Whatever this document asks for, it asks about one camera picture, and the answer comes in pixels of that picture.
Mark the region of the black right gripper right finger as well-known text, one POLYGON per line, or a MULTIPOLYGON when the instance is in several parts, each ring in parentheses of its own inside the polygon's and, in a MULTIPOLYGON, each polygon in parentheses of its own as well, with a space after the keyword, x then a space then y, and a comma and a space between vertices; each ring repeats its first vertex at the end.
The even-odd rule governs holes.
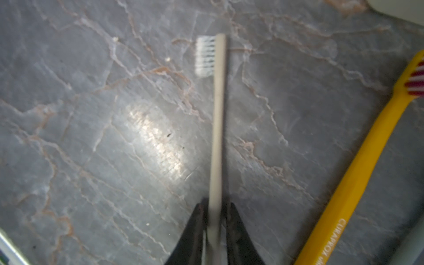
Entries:
POLYGON ((233 202, 228 201, 225 205, 225 220, 227 263, 229 265, 264 265, 233 202))

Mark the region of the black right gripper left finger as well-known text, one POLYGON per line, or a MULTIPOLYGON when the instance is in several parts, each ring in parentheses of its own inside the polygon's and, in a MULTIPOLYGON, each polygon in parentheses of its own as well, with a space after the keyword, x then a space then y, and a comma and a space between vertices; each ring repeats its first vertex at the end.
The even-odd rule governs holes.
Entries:
POLYGON ((208 198, 192 212, 184 231, 165 265, 201 265, 204 231, 208 221, 208 198))

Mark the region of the teal thin toothbrush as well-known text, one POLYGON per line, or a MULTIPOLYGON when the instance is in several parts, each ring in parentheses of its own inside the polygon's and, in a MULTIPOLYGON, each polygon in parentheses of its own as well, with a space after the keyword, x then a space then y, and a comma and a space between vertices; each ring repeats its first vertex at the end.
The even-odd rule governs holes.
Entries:
POLYGON ((389 265, 413 265, 424 251, 424 215, 390 258, 389 265))

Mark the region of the white toothbrush holder caddy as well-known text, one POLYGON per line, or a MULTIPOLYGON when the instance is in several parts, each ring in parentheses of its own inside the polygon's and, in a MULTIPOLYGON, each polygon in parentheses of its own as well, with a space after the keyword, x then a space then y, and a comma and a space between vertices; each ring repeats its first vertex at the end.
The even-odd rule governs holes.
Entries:
POLYGON ((424 25, 424 0, 367 0, 367 3, 379 13, 424 25))

